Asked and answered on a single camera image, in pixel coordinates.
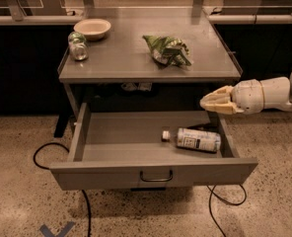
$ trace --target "white bowl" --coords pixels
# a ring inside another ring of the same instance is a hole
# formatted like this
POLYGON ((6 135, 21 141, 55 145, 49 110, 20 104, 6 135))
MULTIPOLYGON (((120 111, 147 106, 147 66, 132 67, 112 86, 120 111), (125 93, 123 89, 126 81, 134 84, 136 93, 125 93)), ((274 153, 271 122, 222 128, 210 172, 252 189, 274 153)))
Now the white bowl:
POLYGON ((102 39, 110 29, 110 22, 100 19, 87 19, 78 22, 74 31, 83 34, 87 41, 102 39))

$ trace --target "drawer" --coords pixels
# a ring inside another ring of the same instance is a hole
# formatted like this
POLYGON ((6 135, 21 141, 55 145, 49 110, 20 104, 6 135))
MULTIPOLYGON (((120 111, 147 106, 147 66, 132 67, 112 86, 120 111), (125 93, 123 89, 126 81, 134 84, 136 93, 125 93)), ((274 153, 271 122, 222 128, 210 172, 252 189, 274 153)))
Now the drawer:
POLYGON ((222 117, 208 112, 91 113, 83 103, 66 162, 50 171, 62 190, 147 189, 242 184, 257 165, 240 158, 222 117), (164 129, 215 124, 217 153, 177 148, 164 129))

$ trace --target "bottle cap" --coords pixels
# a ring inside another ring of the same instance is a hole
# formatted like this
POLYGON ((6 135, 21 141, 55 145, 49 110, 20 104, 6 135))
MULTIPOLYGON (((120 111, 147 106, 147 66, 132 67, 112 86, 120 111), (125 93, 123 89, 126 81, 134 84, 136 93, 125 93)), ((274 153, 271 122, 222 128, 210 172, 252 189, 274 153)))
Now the bottle cap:
POLYGON ((168 130, 163 130, 162 139, 163 140, 170 140, 170 133, 168 130))

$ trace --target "white robotic arm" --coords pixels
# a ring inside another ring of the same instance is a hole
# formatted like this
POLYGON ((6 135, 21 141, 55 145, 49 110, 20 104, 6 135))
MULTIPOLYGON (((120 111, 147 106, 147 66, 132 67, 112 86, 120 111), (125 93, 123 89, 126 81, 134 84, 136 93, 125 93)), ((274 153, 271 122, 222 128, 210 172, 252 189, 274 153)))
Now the white robotic arm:
POLYGON ((207 111, 227 115, 256 114, 272 108, 292 112, 292 73, 290 79, 253 79, 235 87, 224 86, 203 97, 200 105, 207 111))

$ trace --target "green chip bag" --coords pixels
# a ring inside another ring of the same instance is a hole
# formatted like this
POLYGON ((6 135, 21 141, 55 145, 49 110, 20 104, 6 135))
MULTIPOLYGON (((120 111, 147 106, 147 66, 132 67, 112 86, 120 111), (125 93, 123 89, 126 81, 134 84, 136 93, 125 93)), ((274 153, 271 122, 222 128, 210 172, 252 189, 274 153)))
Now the green chip bag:
POLYGON ((190 66, 193 62, 188 57, 188 48, 181 39, 173 37, 143 36, 152 57, 164 65, 179 67, 190 66))

